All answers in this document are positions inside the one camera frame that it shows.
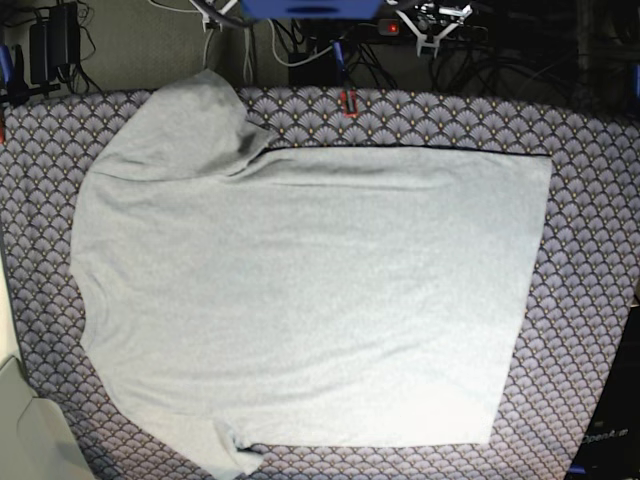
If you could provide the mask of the light grey T-shirt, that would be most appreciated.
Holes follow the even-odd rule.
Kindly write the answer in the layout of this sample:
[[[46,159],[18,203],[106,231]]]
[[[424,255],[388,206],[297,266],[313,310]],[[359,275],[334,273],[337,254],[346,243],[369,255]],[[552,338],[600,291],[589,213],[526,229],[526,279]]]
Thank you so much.
[[[255,444],[487,443],[551,160],[270,139],[205,71],[89,168],[70,270],[109,398],[218,479]]]

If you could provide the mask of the red table clamp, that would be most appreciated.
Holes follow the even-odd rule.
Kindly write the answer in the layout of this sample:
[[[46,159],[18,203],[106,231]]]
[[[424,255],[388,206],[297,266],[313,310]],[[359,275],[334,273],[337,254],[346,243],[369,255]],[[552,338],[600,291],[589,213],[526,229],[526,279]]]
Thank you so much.
[[[357,93],[353,89],[345,89],[340,92],[340,102],[343,114],[347,118],[356,118],[359,114]]]

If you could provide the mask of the black power strip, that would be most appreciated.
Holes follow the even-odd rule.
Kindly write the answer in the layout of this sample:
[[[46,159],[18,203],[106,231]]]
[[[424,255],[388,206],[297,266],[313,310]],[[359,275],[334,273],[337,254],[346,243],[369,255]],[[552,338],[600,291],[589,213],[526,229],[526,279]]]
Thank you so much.
[[[410,27],[401,19],[383,18],[374,22],[377,27],[378,34],[381,37],[390,38],[392,40],[402,40],[409,42],[415,40],[416,36]],[[417,24],[418,31],[427,37],[428,41],[435,38],[437,34],[444,31],[446,24],[436,22],[430,24],[425,21],[419,21]],[[483,26],[476,25],[459,25],[453,31],[449,32],[445,40],[461,41],[461,42],[484,42],[489,39],[489,30]]]

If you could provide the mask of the fan-patterned grey tablecloth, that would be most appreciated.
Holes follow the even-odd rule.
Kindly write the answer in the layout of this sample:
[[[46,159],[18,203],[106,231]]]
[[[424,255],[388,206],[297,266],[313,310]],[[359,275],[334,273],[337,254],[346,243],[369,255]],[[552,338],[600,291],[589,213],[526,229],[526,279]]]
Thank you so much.
[[[553,162],[526,316],[486,446],[259,446],[260,479],[560,479],[609,376],[639,280],[639,128],[551,106],[363,89],[358,115],[319,87],[245,88],[277,147],[420,145],[547,154]],[[7,108],[1,251],[22,365],[58,404],[98,479],[201,479],[195,464],[118,412],[80,346],[69,270],[86,171],[146,91]]]

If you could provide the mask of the black power adapter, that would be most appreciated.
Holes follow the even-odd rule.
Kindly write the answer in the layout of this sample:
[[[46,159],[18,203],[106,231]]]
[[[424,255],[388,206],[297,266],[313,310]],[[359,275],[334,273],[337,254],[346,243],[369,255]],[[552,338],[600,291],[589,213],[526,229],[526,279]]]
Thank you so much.
[[[56,4],[47,17],[39,17],[29,28],[31,83],[69,83],[80,63],[80,38],[77,2]]]

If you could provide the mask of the beige plastic bin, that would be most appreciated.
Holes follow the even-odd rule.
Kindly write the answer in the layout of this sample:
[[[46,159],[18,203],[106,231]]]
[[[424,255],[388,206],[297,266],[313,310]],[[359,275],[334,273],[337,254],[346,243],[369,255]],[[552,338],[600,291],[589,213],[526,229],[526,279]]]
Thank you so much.
[[[94,477],[62,410],[36,395],[14,356],[1,364],[1,477]]]

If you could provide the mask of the black OpenArm box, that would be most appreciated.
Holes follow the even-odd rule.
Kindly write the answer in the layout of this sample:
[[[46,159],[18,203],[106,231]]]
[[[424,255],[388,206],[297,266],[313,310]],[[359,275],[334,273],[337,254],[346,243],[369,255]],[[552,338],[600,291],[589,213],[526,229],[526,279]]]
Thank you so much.
[[[605,387],[567,479],[639,477],[639,308],[630,311]]]

